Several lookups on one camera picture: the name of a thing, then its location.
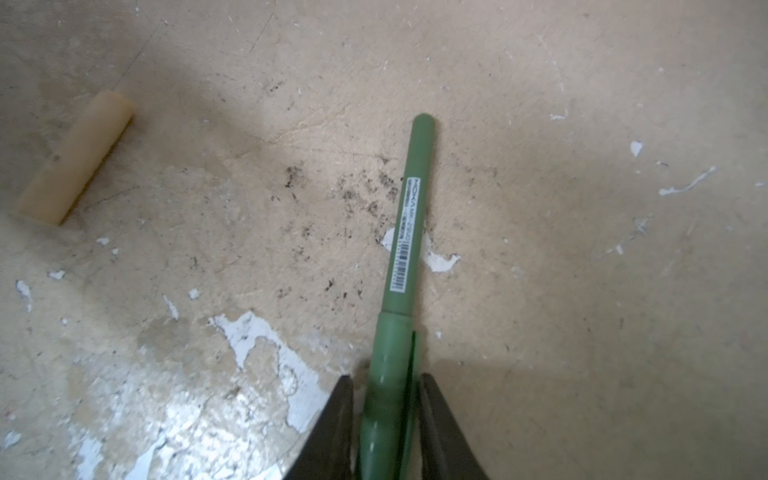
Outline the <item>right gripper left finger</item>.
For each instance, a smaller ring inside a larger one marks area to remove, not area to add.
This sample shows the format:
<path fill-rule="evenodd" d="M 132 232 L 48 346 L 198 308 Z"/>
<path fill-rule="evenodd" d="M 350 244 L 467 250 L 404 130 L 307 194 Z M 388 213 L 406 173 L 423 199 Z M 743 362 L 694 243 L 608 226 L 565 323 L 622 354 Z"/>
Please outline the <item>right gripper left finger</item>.
<path fill-rule="evenodd" d="M 285 480 L 352 478 L 353 381 L 341 376 Z"/>

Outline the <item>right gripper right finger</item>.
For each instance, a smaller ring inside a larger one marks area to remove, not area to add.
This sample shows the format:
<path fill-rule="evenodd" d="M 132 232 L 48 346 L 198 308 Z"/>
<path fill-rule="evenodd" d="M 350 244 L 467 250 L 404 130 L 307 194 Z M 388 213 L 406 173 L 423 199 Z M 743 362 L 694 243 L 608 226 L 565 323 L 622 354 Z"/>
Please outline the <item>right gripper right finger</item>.
<path fill-rule="evenodd" d="M 421 478 L 489 480 L 450 410 L 435 378 L 424 373 L 418 383 Z"/>

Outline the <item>dark green pen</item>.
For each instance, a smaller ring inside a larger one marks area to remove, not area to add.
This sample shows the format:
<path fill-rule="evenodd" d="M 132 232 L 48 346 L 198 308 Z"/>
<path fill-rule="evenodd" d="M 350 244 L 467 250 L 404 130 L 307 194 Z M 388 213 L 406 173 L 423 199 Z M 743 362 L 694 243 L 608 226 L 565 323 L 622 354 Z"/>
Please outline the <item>dark green pen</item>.
<path fill-rule="evenodd" d="M 421 354 L 414 311 L 435 134 L 431 115 L 414 118 L 361 418 L 359 479 L 402 479 L 407 472 Z"/>

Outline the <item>beige pen cap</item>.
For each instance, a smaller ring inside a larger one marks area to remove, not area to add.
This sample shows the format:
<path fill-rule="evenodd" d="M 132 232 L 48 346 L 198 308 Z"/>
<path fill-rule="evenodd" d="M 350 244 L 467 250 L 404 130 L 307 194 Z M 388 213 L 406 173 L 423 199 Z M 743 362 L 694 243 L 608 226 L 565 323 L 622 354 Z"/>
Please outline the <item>beige pen cap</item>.
<path fill-rule="evenodd" d="M 97 94 L 20 195 L 15 212 L 60 225 L 135 112 L 136 104 L 120 93 Z"/>

